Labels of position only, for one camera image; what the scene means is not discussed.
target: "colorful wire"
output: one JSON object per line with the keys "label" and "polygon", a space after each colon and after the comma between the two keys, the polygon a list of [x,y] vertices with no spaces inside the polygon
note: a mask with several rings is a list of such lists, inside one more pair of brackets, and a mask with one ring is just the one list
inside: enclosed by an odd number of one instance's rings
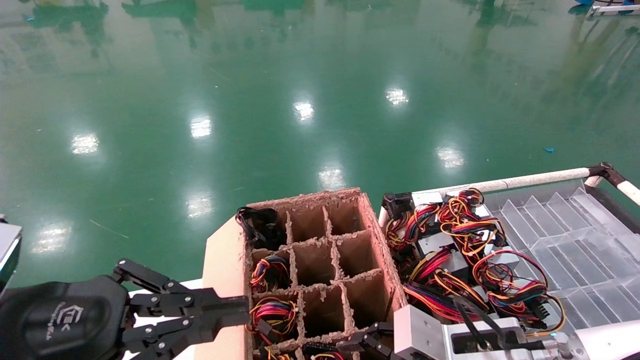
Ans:
{"label": "colorful wire", "polygon": [[280,256],[260,259],[249,284],[256,292],[273,291],[289,285],[289,262]]}
{"label": "colorful wire", "polygon": [[249,311],[251,318],[246,329],[251,333],[257,333],[267,345],[273,345],[271,340],[259,332],[258,323],[264,320],[273,329],[273,333],[279,337],[279,340],[285,340],[295,328],[296,315],[298,308],[293,301],[283,301],[276,297],[266,297],[258,301],[258,303]]}

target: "glossy floor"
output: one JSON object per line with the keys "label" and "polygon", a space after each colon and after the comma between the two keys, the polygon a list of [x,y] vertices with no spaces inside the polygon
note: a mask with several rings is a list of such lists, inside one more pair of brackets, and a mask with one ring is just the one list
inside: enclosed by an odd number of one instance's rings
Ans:
{"label": "glossy floor", "polygon": [[602,160],[640,183],[638,18],[574,5],[3,1],[13,285],[120,257],[194,279],[239,206],[322,189],[377,203]]}

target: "wire bundle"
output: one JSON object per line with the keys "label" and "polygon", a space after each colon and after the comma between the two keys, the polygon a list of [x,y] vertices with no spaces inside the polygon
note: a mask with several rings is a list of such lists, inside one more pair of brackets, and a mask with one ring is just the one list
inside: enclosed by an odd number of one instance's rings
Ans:
{"label": "wire bundle", "polygon": [[236,222],[243,228],[246,241],[255,249],[278,250],[287,242],[287,235],[278,223],[278,212],[274,209],[243,206],[236,211]]}
{"label": "wire bundle", "polygon": [[[403,288],[405,293],[423,303],[433,314],[454,322],[462,322],[464,320],[456,309],[453,299],[439,294],[434,288],[423,286],[416,282],[407,282],[403,285]],[[473,313],[470,313],[469,316],[473,321],[480,320],[480,317]]]}
{"label": "wire bundle", "polygon": [[409,281],[425,284],[428,277],[451,256],[451,250],[444,248],[438,252],[430,252],[413,268]]}
{"label": "wire bundle", "polygon": [[[286,340],[292,336],[296,323],[298,309],[293,301],[283,301],[276,297],[266,297],[249,311],[250,323],[246,329],[255,334],[259,334],[267,345],[273,345],[271,333],[278,341]],[[260,326],[260,321],[264,320],[271,331],[266,333]]]}
{"label": "wire bundle", "polygon": [[443,248],[439,252],[432,252],[422,259],[409,275],[408,283],[404,284],[404,292],[415,300],[423,303],[434,314],[443,318],[461,322],[463,317],[455,308],[449,295],[458,295],[469,299],[482,307],[488,306],[475,290],[459,278],[444,272],[440,266],[451,256],[450,248]]}
{"label": "wire bundle", "polygon": [[415,243],[420,233],[426,233],[427,223],[440,209],[439,204],[422,204],[415,207],[413,215],[409,218],[404,232],[406,244]]}
{"label": "wire bundle", "polygon": [[[561,321],[551,330],[535,332],[530,336],[549,334],[564,324],[564,308],[560,301],[548,294],[547,278],[540,266],[524,254],[513,250],[501,249],[485,256],[485,248],[493,243],[496,247],[506,245],[506,235],[503,226],[497,218],[480,218],[473,209],[484,203],[484,195],[475,188],[463,190],[457,196],[449,198],[441,206],[431,206],[435,209],[440,229],[451,235],[455,247],[472,268],[472,277],[483,287],[489,303],[498,312],[506,316],[517,317],[521,324],[530,328],[546,328],[542,319],[548,314],[542,304],[548,300],[554,301],[560,308]],[[417,213],[424,208],[417,209],[406,221],[406,231],[403,243],[412,243],[418,230],[423,231],[426,221],[419,218]],[[434,314],[443,318],[462,322],[465,316],[460,313],[462,307],[456,307],[451,296],[462,297],[485,313],[491,312],[490,306],[467,283],[456,276],[442,270],[440,267],[451,256],[451,248],[443,248],[439,252],[432,252],[421,260],[404,284],[404,291],[418,302],[424,304]],[[505,264],[491,263],[491,259],[499,254],[514,254],[538,270],[541,280],[518,281],[524,279],[516,276],[513,270]],[[474,312],[466,311],[465,315],[473,321],[479,320]]]}
{"label": "wire bundle", "polygon": [[287,288],[290,284],[289,262],[280,256],[267,256],[260,259],[249,280],[256,292]]}
{"label": "wire bundle", "polygon": [[[529,280],[523,286],[515,283],[515,279],[523,279],[513,274],[512,269],[504,264],[493,264],[489,260],[499,254],[513,254],[528,262],[539,273],[542,280]],[[551,330],[535,332],[532,335],[545,335],[554,332],[564,325],[564,307],[560,300],[549,295],[548,281],[542,268],[528,256],[519,252],[502,249],[481,258],[472,268],[472,276],[487,290],[489,301],[499,311],[515,316],[520,319],[521,323],[526,326],[534,327],[536,323],[540,323],[541,319],[535,313],[527,308],[526,302],[536,299],[554,301],[561,311],[560,322]]]}
{"label": "wire bundle", "polygon": [[398,233],[402,228],[404,228],[408,221],[409,213],[403,213],[402,217],[398,220],[390,218],[387,222],[387,226],[385,228],[385,236],[387,238],[387,244],[391,249],[400,250],[406,246],[406,244],[404,244],[403,238],[401,238]]}

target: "robotic arm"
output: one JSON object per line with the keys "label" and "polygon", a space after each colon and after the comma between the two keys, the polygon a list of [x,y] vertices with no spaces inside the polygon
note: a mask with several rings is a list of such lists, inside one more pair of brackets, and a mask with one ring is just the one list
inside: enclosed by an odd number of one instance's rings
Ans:
{"label": "robotic arm", "polygon": [[[13,275],[21,228],[0,222],[2,288]],[[123,282],[151,292],[129,297]],[[213,341],[221,328],[249,321],[248,297],[220,298],[212,288],[177,281],[122,259],[113,274],[84,282],[47,282],[8,289],[0,297],[0,359],[173,359],[190,345]],[[138,316],[177,319],[133,327]]]}

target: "clear plastic tray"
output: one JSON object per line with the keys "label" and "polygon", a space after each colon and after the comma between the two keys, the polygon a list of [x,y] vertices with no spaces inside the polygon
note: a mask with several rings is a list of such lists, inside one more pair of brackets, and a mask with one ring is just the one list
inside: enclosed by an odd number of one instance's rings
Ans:
{"label": "clear plastic tray", "polygon": [[[582,185],[573,193],[523,197],[503,192],[487,201],[507,239],[544,269],[550,293],[566,312],[564,330],[640,320],[640,236],[624,226]],[[521,261],[522,277],[533,270]]]}

